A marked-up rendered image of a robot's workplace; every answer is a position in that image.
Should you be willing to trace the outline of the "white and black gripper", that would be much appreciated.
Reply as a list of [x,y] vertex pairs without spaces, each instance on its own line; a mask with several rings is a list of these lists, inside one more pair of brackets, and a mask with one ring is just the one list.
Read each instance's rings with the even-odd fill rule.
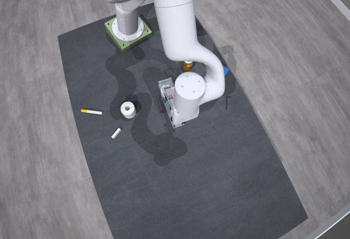
[[171,108],[170,115],[172,115],[171,121],[173,121],[174,124],[186,123],[186,121],[192,120],[199,115],[199,107],[198,107],[197,112],[194,115],[189,116],[189,117],[184,117],[184,116],[179,115],[177,112],[174,112],[173,108],[175,108],[174,105]]

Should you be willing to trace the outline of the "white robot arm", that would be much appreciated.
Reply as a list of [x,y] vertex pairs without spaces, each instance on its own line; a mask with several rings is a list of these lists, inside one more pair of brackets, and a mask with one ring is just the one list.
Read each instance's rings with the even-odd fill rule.
[[[116,19],[112,24],[114,35],[122,41],[133,41],[141,36],[144,25],[138,17],[139,6],[146,0],[105,0],[115,3]],[[200,62],[206,75],[184,72],[175,80],[175,86],[165,90],[173,97],[173,110],[179,115],[194,115],[198,107],[224,94],[224,68],[218,57],[202,46],[197,39],[193,0],[153,0],[164,52],[172,61]]]

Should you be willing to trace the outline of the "blue rectangular block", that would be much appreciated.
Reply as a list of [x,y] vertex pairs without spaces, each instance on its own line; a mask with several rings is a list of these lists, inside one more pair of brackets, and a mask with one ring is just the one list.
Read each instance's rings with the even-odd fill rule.
[[227,75],[227,73],[228,73],[228,71],[229,71],[229,69],[227,69],[226,67],[224,67],[223,66],[223,68],[224,68],[224,77]]

